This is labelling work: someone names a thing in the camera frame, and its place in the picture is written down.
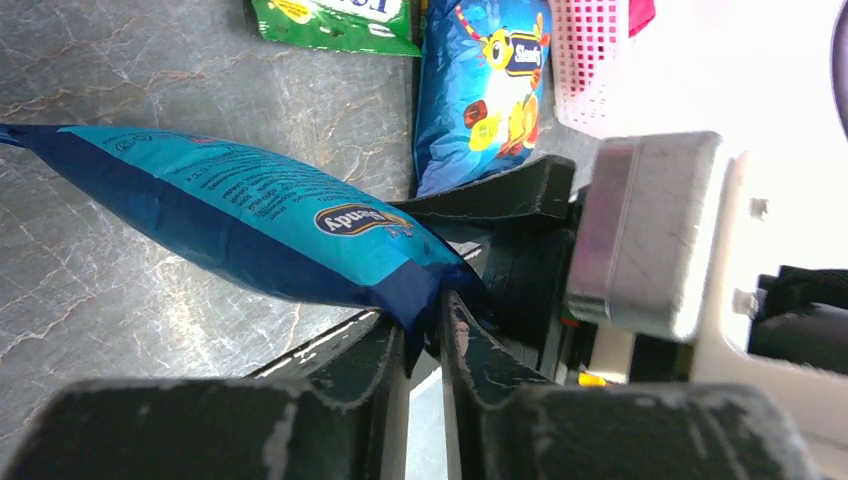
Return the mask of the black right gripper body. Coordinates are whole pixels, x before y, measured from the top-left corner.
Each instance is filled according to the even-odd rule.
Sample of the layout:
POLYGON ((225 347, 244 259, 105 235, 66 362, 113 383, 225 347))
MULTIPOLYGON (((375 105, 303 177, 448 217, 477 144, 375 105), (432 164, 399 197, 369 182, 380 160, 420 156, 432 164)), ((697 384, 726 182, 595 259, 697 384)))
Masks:
POLYGON ((682 382, 691 350, 581 321, 564 300, 575 234, 497 229, 466 259, 480 278, 443 286, 435 332, 447 388, 682 382))

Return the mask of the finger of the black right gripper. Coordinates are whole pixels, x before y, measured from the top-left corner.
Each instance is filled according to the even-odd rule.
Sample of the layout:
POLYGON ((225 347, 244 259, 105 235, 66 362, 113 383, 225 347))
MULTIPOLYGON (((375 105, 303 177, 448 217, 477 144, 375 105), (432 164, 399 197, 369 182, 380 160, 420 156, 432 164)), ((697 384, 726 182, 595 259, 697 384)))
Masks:
POLYGON ((518 168, 445 192, 392 205, 427 225, 563 225, 569 215, 574 161, 546 155, 518 168))

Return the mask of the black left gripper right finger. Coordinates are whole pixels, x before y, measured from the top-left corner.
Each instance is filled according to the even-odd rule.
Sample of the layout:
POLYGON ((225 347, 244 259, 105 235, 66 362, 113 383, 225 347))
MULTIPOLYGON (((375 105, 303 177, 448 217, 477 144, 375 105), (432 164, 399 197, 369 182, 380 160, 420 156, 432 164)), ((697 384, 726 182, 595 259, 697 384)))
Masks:
POLYGON ((440 299, 452 479, 815 479, 798 429, 743 385, 572 387, 520 364, 440 299))

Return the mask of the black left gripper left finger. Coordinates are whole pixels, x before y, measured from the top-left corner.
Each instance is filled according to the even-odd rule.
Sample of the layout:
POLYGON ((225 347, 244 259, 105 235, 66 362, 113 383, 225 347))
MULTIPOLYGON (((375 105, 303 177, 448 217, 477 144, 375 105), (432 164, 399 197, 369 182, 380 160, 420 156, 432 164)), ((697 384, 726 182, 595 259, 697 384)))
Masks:
POLYGON ((399 479, 407 390, 92 379, 58 392, 8 479, 399 479))

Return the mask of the dark blue fruit candy bag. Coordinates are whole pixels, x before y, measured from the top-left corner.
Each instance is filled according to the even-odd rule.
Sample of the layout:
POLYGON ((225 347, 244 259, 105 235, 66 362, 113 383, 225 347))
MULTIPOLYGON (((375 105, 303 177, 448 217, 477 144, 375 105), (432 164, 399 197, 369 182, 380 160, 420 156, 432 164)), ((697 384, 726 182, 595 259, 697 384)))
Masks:
POLYGON ((413 154, 418 197, 520 166, 539 136, 546 1, 429 1, 413 154))

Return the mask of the light blue Slendy bag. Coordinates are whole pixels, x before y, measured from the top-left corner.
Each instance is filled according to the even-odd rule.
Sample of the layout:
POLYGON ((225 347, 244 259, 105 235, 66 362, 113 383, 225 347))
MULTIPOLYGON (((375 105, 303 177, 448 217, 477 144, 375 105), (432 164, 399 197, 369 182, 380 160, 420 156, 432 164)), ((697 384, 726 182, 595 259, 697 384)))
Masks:
POLYGON ((442 292, 488 306, 482 280, 442 238, 290 157, 139 127, 5 124, 1 140, 33 152, 146 237, 236 285, 386 312, 405 332, 408 362, 434 334, 442 292))

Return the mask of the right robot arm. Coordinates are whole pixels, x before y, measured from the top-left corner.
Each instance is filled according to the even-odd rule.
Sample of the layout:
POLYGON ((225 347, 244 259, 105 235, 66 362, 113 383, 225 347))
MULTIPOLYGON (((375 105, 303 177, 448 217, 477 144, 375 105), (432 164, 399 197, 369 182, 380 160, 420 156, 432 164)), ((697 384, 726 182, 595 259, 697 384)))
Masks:
MULTIPOLYGON (((498 174, 396 206, 452 242, 486 237, 504 267, 491 287, 501 310, 517 313, 535 305, 532 323, 511 338, 540 349, 549 333, 541 321, 553 316, 553 293, 565 286, 565 264, 573 248, 586 196, 565 197, 576 166, 546 155, 527 167, 498 174)), ((750 328, 750 353, 837 374, 847 372, 847 273, 783 265, 775 276, 760 275, 758 307, 750 328)))

